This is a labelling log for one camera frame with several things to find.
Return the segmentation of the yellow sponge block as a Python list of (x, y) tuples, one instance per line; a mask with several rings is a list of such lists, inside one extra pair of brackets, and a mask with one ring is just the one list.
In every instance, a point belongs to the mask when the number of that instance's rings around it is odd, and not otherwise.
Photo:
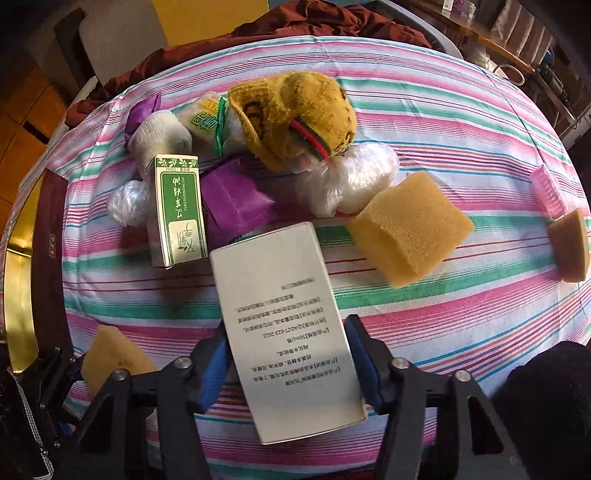
[(132, 375), (157, 370), (155, 364), (116, 327), (100, 325), (92, 345), (84, 355), (81, 376), (92, 396), (96, 396), (114, 370)]
[(583, 282), (590, 264), (585, 219), (577, 208), (548, 226), (555, 263), (568, 283)]
[(356, 248), (394, 288), (438, 267), (475, 230), (426, 172), (377, 194), (346, 228)]

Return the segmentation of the purple foil pouch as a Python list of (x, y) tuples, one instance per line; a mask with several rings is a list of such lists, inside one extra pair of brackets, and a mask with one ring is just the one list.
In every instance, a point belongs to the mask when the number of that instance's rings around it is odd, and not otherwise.
[(247, 160), (233, 157), (200, 177), (209, 250), (276, 221), (276, 201), (259, 190)]

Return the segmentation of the small purple pouch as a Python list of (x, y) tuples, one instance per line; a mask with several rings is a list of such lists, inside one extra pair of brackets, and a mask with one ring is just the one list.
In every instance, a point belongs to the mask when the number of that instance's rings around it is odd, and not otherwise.
[(154, 112), (161, 108), (159, 93), (137, 102), (130, 110), (124, 128), (125, 142), (128, 142), (139, 126)]

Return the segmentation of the brown crumpled blanket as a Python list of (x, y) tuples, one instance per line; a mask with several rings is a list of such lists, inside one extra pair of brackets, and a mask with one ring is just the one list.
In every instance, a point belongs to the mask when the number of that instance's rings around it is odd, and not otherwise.
[(111, 78), (102, 87), (95, 87), (86, 99), (69, 107), (65, 125), (71, 129), (77, 127), (90, 113), (127, 88), (188, 60), (257, 41), (304, 35), (349, 36), (433, 47), (419, 30), (394, 22), (363, 5), (288, 1), (224, 35), (153, 51), (134, 69)]

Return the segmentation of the white printed carton box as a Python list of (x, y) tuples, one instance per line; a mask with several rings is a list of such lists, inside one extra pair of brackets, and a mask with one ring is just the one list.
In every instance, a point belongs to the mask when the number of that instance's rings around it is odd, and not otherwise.
[(310, 222), (211, 252), (243, 394), (265, 445), (367, 417), (356, 367)]

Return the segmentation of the yellow blue grey headboard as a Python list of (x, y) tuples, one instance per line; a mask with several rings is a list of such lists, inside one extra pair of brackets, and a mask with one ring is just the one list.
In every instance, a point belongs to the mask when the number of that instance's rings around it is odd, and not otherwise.
[(270, 10), (257, 1), (69, 1), (53, 25), (75, 83), (104, 84), (158, 49), (205, 40)]

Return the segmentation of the striped bed sheet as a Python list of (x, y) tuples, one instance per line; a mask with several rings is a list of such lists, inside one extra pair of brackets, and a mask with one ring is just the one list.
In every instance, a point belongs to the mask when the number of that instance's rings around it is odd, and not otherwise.
[(342, 218), (318, 220), (335, 301), (370, 335), (437, 373), (472, 372), (487, 392), (562, 340), (590, 337), (590, 285), (558, 280), (529, 174), (545, 165), (567, 204), (587, 199), (564, 145), (517, 87), (453, 56), (385, 40), (291, 37), (230, 47), (144, 80), (96, 109), (45, 153), (21, 184), (23, 206), (44, 170), (65, 178), (65, 314), (83, 352), (114, 325), (159, 364), (187, 354), (221, 320), (205, 263), (171, 271), (149, 262), (144, 233), (108, 219), (106, 200), (132, 175), (123, 127), (160, 94), (179, 109), (200, 94), (274, 74), (318, 71), (346, 90), (356, 141), (382, 141), (404, 174), (428, 172), (474, 222), (438, 270), (394, 289), (355, 246)]

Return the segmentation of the wooden side table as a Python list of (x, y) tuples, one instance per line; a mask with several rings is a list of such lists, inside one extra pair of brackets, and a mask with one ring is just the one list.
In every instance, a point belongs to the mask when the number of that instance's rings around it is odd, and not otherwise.
[(518, 1), (411, 1), (464, 58), (513, 81), (532, 97), (559, 137), (590, 131), (590, 91), (556, 36)]

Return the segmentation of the mustard knitted sock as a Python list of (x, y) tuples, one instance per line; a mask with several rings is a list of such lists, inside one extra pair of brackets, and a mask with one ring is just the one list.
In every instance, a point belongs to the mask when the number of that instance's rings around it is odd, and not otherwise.
[(232, 86), (228, 103), (249, 151), (273, 173), (301, 173), (345, 152), (358, 122), (346, 91), (304, 71)]

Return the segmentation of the cream rolled sock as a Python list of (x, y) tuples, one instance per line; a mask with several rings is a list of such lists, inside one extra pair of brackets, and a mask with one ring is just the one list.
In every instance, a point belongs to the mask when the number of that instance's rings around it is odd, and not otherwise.
[(190, 131), (168, 110), (150, 114), (127, 141), (143, 180), (150, 178), (157, 155), (189, 155), (192, 151)]

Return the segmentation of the green essential oil box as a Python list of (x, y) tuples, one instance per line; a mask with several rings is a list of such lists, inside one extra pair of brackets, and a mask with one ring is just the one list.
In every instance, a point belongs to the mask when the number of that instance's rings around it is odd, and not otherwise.
[(153, 159), (152, 216), (147, 222), (152, 265), (171, 269), (208, 256), (197, 156)]

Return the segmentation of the small white plastic bag ball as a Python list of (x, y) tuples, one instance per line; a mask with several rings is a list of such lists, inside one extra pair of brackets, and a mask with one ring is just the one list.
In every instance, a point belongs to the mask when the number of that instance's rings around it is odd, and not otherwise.
[(144, 181), (129, 180), (110, 193), (109, 218), (124, 227), (142, 227), (152, 214), (152, 187)]

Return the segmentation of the green yellow snack packet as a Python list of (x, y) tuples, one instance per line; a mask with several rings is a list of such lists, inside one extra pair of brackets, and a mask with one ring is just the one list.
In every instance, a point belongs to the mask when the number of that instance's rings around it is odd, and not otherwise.
[(228, 98), (206, 92), (177, 113), (193, 138), (192, 151), (201, 160), (214, 160), (247, 150), (242, 124)]

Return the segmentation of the maroon gold gift box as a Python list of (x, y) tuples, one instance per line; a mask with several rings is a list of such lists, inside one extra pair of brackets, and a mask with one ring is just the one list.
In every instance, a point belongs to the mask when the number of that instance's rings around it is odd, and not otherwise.
[(72, 346), (62, 281), (68, 181), (44, 171), (16, 217), (5, 255), (4, 325), (10, 365), (26, 370), (41, 355)]

